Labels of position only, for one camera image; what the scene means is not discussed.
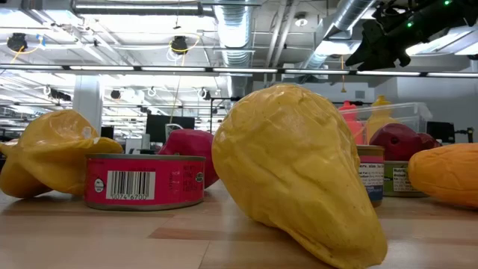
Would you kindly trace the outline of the blue red label tin can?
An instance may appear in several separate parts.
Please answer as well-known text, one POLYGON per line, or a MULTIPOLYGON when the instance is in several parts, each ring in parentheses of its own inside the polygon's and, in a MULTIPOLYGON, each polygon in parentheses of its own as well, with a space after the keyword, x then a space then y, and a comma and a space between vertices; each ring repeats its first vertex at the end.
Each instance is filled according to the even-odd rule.
POLYGON ((373 207, 378 207, 382 204, 384 191, 385 150, 372 145, 358 145, 357 150, 359 175, 373 207))

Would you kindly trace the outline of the black computer monitor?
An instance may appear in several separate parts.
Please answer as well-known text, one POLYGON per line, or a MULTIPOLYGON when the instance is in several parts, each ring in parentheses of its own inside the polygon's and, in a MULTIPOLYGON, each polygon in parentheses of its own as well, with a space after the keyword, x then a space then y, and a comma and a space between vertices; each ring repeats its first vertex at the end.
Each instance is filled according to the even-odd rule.
POLYGON ((442 143, 455 143, 453 123, 429 121, 426 124, 426 133, 442 143))
POLYGON ((151 142, 164 143, 166 139, 166 124, 180 125, 184 129, 194 129, 194 117, 171 117, 165 115, 150 114, 146 118, 146 133, 150 136, 151 142))

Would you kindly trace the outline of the long horizontal light bar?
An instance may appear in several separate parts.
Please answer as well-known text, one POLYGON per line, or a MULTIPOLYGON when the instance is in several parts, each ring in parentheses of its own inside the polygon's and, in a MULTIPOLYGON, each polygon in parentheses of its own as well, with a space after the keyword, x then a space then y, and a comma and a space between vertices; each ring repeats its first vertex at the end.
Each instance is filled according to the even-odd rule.
POLYGON ((478 72, 417 72, 417 71, 358 71, 352 69, 283 69, 283 68, 239 68, 239 67, 172 67, 172 66, 85 66, 85 65, 39 65, 0 64, 0 69, 32 72, 93 72, 93 73, 172 73, 182 74, 226 74, 226 75, 357 75, 398 76, 420 78, 478 78, 478 72))

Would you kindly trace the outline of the large dark red toy fruit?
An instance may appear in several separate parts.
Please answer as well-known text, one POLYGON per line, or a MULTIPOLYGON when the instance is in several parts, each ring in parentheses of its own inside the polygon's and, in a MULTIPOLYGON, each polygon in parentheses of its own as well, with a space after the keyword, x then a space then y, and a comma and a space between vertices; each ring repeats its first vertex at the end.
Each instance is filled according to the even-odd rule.
POLYGON ((421 139, 422 150, 433 149, 433 148, 441 146, 441 144, 435 138, 433 138, 430 134, 418 133, 418 136, 421 139))

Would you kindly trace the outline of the white building pillar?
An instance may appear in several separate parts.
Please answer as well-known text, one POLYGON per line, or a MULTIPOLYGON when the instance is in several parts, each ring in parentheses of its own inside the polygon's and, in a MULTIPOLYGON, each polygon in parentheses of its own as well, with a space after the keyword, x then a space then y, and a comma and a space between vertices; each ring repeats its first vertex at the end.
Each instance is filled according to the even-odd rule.
POLYGON ((72 98, 72 107, 89 121, 101 134, 104 88, 97 75, 77 75, 72 98))

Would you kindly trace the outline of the red round toy fruit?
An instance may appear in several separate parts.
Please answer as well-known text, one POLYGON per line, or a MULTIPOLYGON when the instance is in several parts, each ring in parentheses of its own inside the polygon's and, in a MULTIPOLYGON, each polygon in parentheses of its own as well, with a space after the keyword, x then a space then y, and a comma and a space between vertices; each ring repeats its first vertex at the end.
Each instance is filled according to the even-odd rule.
POLYGON ((177 129, 171 132, 158 154, 205 157, 204 189, 206 189, 219 179, 212 161, 213 139, 214 136, 209 132, 177 129))

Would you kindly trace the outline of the orange toy fruit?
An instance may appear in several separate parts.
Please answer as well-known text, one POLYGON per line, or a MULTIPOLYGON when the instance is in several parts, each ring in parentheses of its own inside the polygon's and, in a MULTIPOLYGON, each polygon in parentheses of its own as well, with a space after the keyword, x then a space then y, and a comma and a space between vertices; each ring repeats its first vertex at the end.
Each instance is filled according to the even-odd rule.
POLYGON ((478 143, 427 149, 409 160, 412 187, 453 205, 478 208, 478 143))

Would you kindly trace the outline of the yellow squeeze bottle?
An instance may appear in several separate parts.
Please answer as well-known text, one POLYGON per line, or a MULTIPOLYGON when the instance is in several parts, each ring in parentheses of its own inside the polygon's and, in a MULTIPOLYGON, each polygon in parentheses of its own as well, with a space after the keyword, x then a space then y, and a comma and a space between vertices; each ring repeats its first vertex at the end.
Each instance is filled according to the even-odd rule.
POLYGON ((383 108, 383 106, 390 104, 391 102, 389 102, 384 95, 378 95, 376 101, 371 105, 374 110, 365 124, 368 143, 375 133, 383 126, 389 123, 398 123, 398 121, 391 116, 392 110, 383 108))

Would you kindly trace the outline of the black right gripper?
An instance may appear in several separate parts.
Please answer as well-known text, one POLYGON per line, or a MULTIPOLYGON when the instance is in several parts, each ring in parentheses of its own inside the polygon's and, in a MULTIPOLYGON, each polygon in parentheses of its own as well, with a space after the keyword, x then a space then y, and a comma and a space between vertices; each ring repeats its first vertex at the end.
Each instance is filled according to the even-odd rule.
POLYGON ((390 55, 397 56, 399 65, 406 67, 411 58, 406 50, 406 38, 400 37, 414 25, 412 7, 376 7, 374 21, 364 24, 364 39, 345 62, 347 67, 359 64, 357 70, 392 68, 390 55))

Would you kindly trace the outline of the ribbed silver air duct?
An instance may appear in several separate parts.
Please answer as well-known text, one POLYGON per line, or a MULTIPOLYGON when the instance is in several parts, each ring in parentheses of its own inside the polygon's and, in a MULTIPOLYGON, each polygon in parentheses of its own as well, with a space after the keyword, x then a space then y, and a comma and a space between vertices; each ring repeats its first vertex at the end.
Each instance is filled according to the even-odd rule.
POLYGON ((251 61, 250 39, 252 10, 250 0, 221 0, 214 5, 217 34, 220 39, 223 62, 227 67, 248 67, 251 61))

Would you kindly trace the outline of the smooth silver air duct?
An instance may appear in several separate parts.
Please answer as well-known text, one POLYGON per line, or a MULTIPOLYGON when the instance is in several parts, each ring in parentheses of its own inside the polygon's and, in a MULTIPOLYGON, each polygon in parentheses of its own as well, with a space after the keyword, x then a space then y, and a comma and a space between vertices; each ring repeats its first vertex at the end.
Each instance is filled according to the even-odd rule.
POLYGON ((366 14, 376 0, 340 0, 335 13, 321 19, 314 33, 316 48, 301 64, 302 69, 319 69, 328 56, 338 52, 327 49, 338 47, 334 40, 349 40, 353 27, 366 14))

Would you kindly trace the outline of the orange-red squeeze bottle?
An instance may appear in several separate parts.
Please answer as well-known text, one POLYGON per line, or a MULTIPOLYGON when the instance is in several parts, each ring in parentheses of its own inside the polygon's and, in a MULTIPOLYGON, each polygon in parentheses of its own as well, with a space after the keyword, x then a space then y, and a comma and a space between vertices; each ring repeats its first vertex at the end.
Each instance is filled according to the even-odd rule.
POLYGON ((346 121, 357 145, 365 145, 364 125, 358 120, 355 112, 356 106, 350 101, 344 101, 343 105, 338 109, 346 121))

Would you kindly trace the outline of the clear plastic bottle bin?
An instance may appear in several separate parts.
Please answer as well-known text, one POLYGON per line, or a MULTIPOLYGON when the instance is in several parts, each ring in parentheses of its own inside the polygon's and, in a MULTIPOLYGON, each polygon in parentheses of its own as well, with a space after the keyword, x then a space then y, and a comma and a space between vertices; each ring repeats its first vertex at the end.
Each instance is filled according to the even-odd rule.
MULTIPOLYGON (((358 120, 364 125, 365 145, 368 145, 366 138, 365 124, 370 117, 374 108, 370 106, 356 106, 358 120)), ((398 121, 398 123, 408 126, 417 133, 426 132, 426 123, 432 119, 432 114, 428 107, 422 102, 406 102, 383 106, 392 110, 391 116, 398 121)))

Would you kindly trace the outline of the yellow toy starfruit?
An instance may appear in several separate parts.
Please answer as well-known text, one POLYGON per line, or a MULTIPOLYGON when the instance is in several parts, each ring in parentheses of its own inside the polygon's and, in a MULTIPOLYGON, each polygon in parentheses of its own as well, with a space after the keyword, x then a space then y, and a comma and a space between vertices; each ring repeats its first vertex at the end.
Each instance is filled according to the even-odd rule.
POLYGON ((0 153, 6 156, 0 191, 16 198, 50 191, 81 196, 86 156, 121 152, 119 143, 100 137, 78 112, 50 112, 30 122, 18 140, 0 143, 0 153))

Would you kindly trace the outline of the yellow toy pear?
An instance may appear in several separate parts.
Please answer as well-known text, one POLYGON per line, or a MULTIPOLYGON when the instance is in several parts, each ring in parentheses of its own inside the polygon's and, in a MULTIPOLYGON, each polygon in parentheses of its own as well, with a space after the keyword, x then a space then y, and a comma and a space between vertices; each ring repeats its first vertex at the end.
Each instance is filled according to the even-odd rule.
POLYGON ((236 102, 212 143, 214 169, 245 215, 339 269, 381 264, 382 226, 352 132, 325 97, 294 84, 236 102))

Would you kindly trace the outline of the green label tin can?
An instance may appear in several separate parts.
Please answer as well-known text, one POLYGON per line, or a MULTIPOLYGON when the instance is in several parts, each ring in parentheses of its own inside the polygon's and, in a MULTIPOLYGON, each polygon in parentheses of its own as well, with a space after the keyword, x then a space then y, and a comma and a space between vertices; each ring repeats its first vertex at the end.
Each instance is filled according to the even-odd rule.
POLYGON ((385 161, 384 187, 385 197, 427 197, 412 187, 408 177, 407 161, 385 161))

